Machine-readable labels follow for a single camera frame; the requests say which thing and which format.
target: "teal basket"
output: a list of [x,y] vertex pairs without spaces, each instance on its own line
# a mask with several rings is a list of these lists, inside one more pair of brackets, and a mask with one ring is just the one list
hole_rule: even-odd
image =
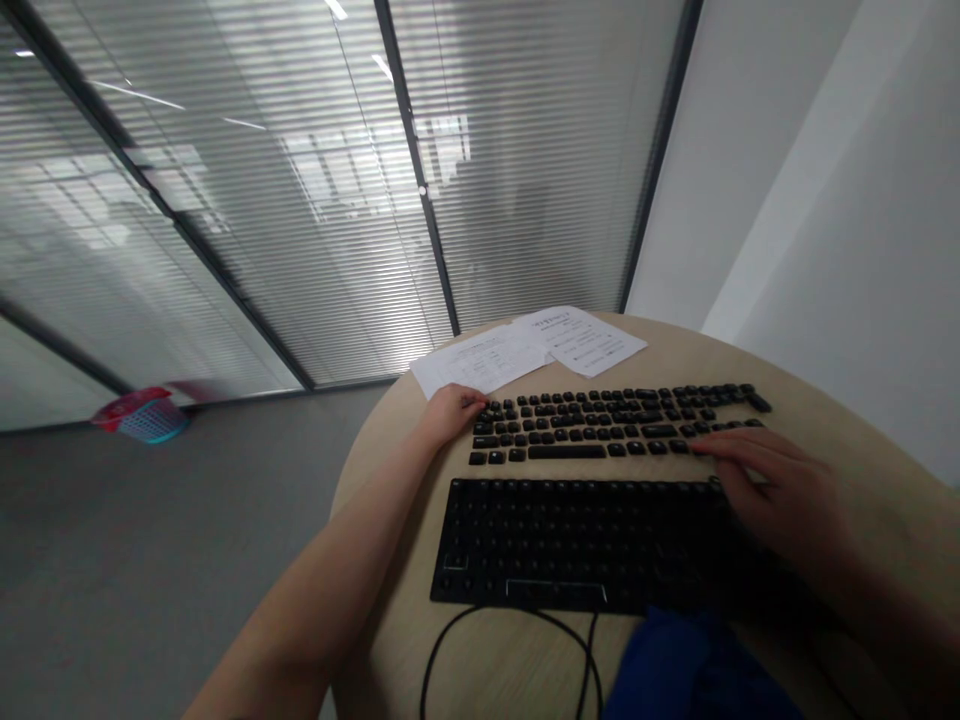
[[95,425],[120,431],[141,442],[156,445],[176,437],[190,419],[170,401],[163,388],[147,388],[114,400],[94,416]]

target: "paper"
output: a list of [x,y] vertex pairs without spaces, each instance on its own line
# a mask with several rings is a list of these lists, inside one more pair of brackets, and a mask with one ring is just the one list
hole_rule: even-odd
[[531,343],[584,377],[596,377],[647,343],[569,305],[517,318],[511,325]]
[[410,364],[427,400],[448,383],[486,394],[552,362],[513,325],[501,325]]

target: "gray floor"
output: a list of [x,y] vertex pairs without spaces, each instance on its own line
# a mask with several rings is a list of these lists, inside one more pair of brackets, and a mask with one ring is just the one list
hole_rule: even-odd
[[386,389],[206,410],[156,447],[0,438],[0,716],[179,717],[325,524]]

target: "black cable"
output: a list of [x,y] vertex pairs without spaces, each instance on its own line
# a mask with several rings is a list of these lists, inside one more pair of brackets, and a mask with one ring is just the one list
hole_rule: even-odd
[[[587,633],[587,657],[593,655],[593,633],[597,629],[597,620],[600,618],[600,613],[593,614],[593,620],[590,621],[590,632]],[[587,699],[587,683],[590,680],[590,663],[586,660],[583,663],[583,682],[580,683],[580,699],[577,701],[577,720],[580,720],[583,715],[583,703]]]
[[[593,631],[596,627],[596,622],[597,622],[596,614],[594,615],[593,622],[590,625],[590,644],[588,645],[587,643],[583,642],[583,638],[581,638],[577,633],[571,630],[566,624],[560,622],[555,617],[551,617],[550,615],[546,615],[540,612],[539,610],[524,610],[522,608],[490,608],[485,605],[474,605],[471,608],[467,608],[459,615],[456,615],[450,622],[446,624],[446,626],[440,632],[440,635],[437,637],[437,641],[433,644],[433,650],[430,652],[430,659],[427,660],[427,669],[423,674],[423,687],[420,689],[421,720],[426,720],[426,717],[427,717],[427,688],[430,686],[430,673],[433,671],[433,663],[437,659],[437,653],[440,652],[440,645],[443,643],[443,638],[446,637],[446,634],[447,632],[449,632],[450,628],[456,625],[461,619],[465,618],[467,615],[475,613],[478,610],[491,610],[491,609],[518,610],[520,612],[525,612],[528,615],[533,615],[534,617],[538,617],[541,620],[546,620],[548,623],[560,628],[565,633],[567,633],[567,635],[569,635],[574,640],[576,640],[577,644],[583,650],[584,656],[586,657],[587,669],[593,672],[593,681],[597,689],[597,718],[599,720],[599,718],[603,714],[603,686],[600,683],[600,672],[597,670],[597,663],[594,661],[593,653],[591,652],[591,648],[593,645]],[[582,704],[583,704],[583,699],[586,695],[587,679],[588,679],[588,673],[584,672],[584,685],[580,689],[580,705],[577,707],[577,720],[579,720],[580,713],[583,710]]]

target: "black keyboard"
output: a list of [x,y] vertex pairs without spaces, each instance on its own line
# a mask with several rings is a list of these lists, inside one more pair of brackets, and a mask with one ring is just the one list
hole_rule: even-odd
[[720,483],[450,483],[435,602],[828,624],[830,615],[733,515]]
[[749,383],[567,391],[494,400],[474,422],[470,464],[690,454],[690,439],[738,427],[763,427],[757,418],[722,422],[718,412],[736,405],[758,413],[773,409]]

